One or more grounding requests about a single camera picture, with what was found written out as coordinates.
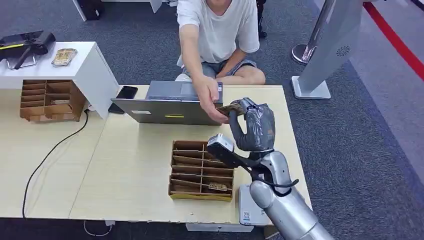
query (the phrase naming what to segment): black chair leg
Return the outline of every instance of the black chair leg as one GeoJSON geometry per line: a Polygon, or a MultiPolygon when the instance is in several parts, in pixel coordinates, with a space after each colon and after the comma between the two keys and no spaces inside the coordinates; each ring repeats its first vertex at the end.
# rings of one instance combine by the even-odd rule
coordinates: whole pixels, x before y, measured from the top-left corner
{"type": "Polygon", "coordinates": [[[262,16],[264,12],[264,4],[267,0],[256,0],[256,6],[257,6],[257,29],[259,32],[259,38],[265,38],[267,37],[267,33],[263,31],[262,29],[262,19],[264,18],[262,16]]]}

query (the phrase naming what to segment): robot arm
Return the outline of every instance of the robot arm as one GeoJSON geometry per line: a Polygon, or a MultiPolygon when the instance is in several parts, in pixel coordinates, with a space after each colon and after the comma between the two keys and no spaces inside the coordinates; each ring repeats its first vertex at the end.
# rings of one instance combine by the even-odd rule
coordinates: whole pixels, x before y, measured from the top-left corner
{"type": "Polygon", "coordinates": [[[248,158],[234,153],[233,142],[222,134],[209,139],[207,151],[232,168],[243,167],[252,177],[250,195],[262,208],[285,240],[333,240],[318,222],[294,187],[284,155],[274,150],[274,113],[267,104],[257,105],[249,98],[235,101],[244,111],[244,134],[235,111],[230,127],[237,147],[249,151],[248,158]]]}

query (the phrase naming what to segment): cardboard box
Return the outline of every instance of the cardboard box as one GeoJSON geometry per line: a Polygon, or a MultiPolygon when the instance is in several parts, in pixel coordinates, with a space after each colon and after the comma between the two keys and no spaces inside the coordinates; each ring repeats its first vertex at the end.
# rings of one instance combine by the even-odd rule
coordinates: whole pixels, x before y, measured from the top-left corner
{"type": "Polygon", "coordinates": [[[20,117],[31,122],[79,122],[85,102],[72,80],[24,80],[20,117]]]}
{"type": "Polygon", "coordinates": [[[172,199],[230,202],[234,194],[234,168],[206,151],[207,141],[174,141],[168,194],[172,199]]]}

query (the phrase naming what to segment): smartphone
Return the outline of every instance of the smartphone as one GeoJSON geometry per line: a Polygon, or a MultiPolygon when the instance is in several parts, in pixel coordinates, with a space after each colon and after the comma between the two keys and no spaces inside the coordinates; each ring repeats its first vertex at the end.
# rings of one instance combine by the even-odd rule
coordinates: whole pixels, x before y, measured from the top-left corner
{"type": "MultiPolygon", "coordinates": [[[[136,96],[136,93],[139,89],[133,86],[123,86],[120,92],[118,93],[118,96],[116,96],[117,99],[133,99],[136,96]]],[[[109,113],[114,114],[124,114],[125,112],[120,109],[115,103],[112,103],[109,107],[109,113]]]]}

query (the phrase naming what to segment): red line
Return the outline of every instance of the red line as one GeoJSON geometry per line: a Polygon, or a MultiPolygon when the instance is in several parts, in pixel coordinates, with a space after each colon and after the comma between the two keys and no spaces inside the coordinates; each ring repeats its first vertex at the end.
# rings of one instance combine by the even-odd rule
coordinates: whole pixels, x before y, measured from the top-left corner
{"type": "Polygon", "coordinates": [[[416,74],[424,81],[424,64],[417,56],[405,45],[396,32],[390,27],[383,16],[371,2],[364,2],[363,7],[369,13],[371,18],[380,28],[391,45],[396,49],[406,63],[416,72],[416,74]]]}

